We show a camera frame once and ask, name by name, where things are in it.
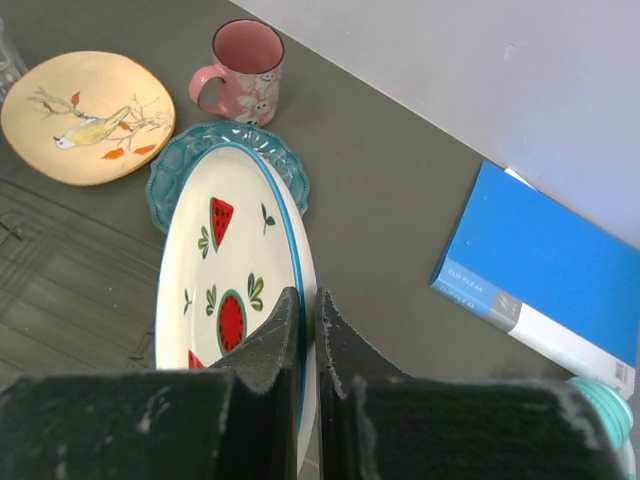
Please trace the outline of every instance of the table surface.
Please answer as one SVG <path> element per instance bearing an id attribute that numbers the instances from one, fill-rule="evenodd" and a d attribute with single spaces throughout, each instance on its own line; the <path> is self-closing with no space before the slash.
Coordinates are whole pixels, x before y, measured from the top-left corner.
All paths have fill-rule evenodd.
<path id="1" fill-rule="evenodd" d="M 8 2 L 1 13 L 30 67 L 74 50 L 112 51 L 147 67 L 173 95 L 176 133 L 216 120 L 191 103 L 187 85 L 210 61 L 215 29 L 248 17 L 222 0 L 38 0 Z M 285 46 L 281 103 L 268 128 L 311 178 L 304 223 L 318 284 L 345 318 L 413 375 L 566 378 L 429 288 L 481 155 L 292 39 Z M 32 170 L 2 138 L 0 177 L 162 248 L 145 199 L 148 166 L 107 185 L 70 187 Z"/>

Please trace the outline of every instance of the clear drinking glass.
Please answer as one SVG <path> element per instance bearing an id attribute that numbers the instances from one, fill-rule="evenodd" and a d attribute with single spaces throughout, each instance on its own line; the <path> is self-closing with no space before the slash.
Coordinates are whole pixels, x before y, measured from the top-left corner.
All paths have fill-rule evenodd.
<path id="1" fill-rule="evenodd" d="M 7 35 L 0 17 L 0 103 L 4 102 L 11 86 L 27 73 L 27 66 Z"/>

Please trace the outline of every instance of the blue rim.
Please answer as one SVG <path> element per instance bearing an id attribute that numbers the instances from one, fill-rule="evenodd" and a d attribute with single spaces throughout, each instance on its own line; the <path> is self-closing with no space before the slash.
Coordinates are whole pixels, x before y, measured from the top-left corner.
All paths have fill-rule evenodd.
<path id="1" fill-rule="evenodd" d="M 256 152 L 251 150 L 250 148 L 245 147 L 239 143 L 235 142 L 227 142 L 219 145 L 214 145 L 213 147 L 206 150 L 198 160 L 189 168 L 189 172 L 187 175 L 187 179 L 191 176 L 193 169 L 200 164 L 202 159 L 206 157 L 209 153 L 218 150 L 220 148 L 237 148 L 238 150 L 242 150 L 244 153 L 249 155 L 251 160 L 260 168 L 260 171 L 267 179 L 267 183 L 271 188 L 271 192 L 276 197 L 276 203 L 278 204 L 278 210 L 280 211 L 280 216 L 282 217 L 285 231 L 287 232 L 287 242 L 289 244 L 289 255 L 291 255 L 291 263 L 293 264 L 293 273 L 295 280 L 295 287 L 298 290 L 298 294 L 300 295 L 300 319 L 299 322 L 300 328 L 298 328 L 298 344 L 300 348 L 300 372 L 299 372 L 299 390 L 298 390 L 298 430 L 300 430 L 300 420 L 302 418 L 302 405 L 304 403 L 304 387 L 306 380 L 306 366 L 307 366 L 307 315 L 304 301 L 304 283 L 302 281 L 302 268 L 300 267 L 300 256 L 298 254 L 298 246 L 296 245 L 295 236 L 293 232 L 293 226 L 291 225 L 291 219 L 289 218 L 289 213 L 287 212 L 287 206 L 284 203 L 284 198 L 282 197 L 282 193 L 276 184 L 276 181 L 269 171 L 269 168 L 264 164 L 264 160 L 262 157 L 258 155 Z"/>
<path id="2" fill-rule="evenodd" d="M 169 142 L 165 145 L 165 147 L 162 149 L 162 151 L 160 152 L 160 154 L 158 155 L 158 157 L 151 163 L 151 174 L 149 175 L 149 180 L 147 181 L 147 185 L 145 188 L 145 195 L 147 197 L 147 203 L 149 204 L 149 208 L 151 210 L 151 220 L 153 221 L 154 225 L 156 227 L 158 227 L 162 232 L 164 232 L 165 234 L 168 232 L 169 230 L 169 226 L 168 224 L 166 224 L 165 220 L 163 220 L 160 217 L 160 214 L 158 213 L 158 208 L 156 206 L 156 201 L 153 198 L 152 195 L 152 190 L 154 188 L 155 185 L 155 179 L 157 177 L 157 173 L 159 170 L 162 170 L 162 162 L 164 161 L 164 158 L 166 156 L 166 152 L 169 150 L 169 148 L 176 142 L 181 141 L 184 137 L 190 135 L 194 130 L 198 130 L 198 129 L 203 129 L 203 128 L 215 128 L 215 127 L 235 127 L 235 128 L 240 128 L 242 130 L 245 131 L 251 131 L 251 132 L 255 132 L 255 133 L 259 133 L 260 135 L 264 135 L 267 136 L 269 138 L 271 138 L 272 140 L 274 140 L 275 142 L 277 142 L 280 147 L 287 153 L 287 155 L 293 160 L 294 164 L 296 165 L 296 168 L 298 170 L 298 173 L 300 175 L 300 178 L 302 180 L 302 183 L 304 184 L 304 188 L 303 188 L 303 193 L 302 193 L 302 198 L 296 202 L 296 205 L 298 207 L 298 211 L 300 212 L 300 216 L 304 215 L 304 213 L 307 211 L 307 209 L 309 208 L 309 191 L 311 190 L 311 184 L 309 181 L 309 176 L 307 175 L 307 173 L 305 172 L 303 166 L 302 166 L 302 161 L 300 160 L 300 158 L 298 157 L 298 155 L 292 151 L 287 144 L 282 140 L 282 138 L 280 138 L 278 135 L 276 135 L 275 133 L 271 133 L 267 130 L 263 130 L 262 128 L 255 126 L 255 125 L 249 125 L 249 124 L 245 124 L 245 123 L 238 123 L 238 122 L 234 122 L 231 120 L 223 120 L 220 122 L 214 122 L 214 123 L 200 123 L 197 125 L 193 125 L 192 127 L 187 128 L 186 130 L 184 130 L 183 132 L 181 132 L 180 134 L 176 135 L 175 137 L 173 137 L 171 140 L 169 140 Z M 237 143 L 237 142 L 227 142 L 224 144 L 219 144 L 220 146 L 228 146 L 228 145 L 238 145 L 240 147 L 246 148 L 244 145 Z M 198 157 L 198 159 L 195 161 L 195 163 L 189 167 L 188 173 L 190 174 L 191 171 L 193 170 L 193 167 L 195 167 L 195 165 L 197 165 L 200 160 L 202 159 L 202 157 L 208 153 L 210 150 L 207 150 L 206 152 L 204 152 L 203 154 L 200 155 L 200 157 Z"/>

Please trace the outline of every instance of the book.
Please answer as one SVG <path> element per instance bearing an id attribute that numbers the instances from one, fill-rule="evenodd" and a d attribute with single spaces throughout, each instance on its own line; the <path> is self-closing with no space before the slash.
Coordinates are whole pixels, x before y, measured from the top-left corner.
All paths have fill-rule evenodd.
<path id="1" fill-rule="evenodd" d="M 640 251 L 483 162 L 431 287 L 575 375 L 629 398 Z"/>

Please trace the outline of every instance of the blue book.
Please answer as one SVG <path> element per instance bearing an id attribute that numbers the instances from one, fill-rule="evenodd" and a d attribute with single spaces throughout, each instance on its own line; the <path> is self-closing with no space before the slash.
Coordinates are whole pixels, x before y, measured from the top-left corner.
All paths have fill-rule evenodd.
<path id="1" fill-rule="evenodd" d="M 572 373 L 633 393 L 640 252 L 490 162 L 431 287 Z"/>

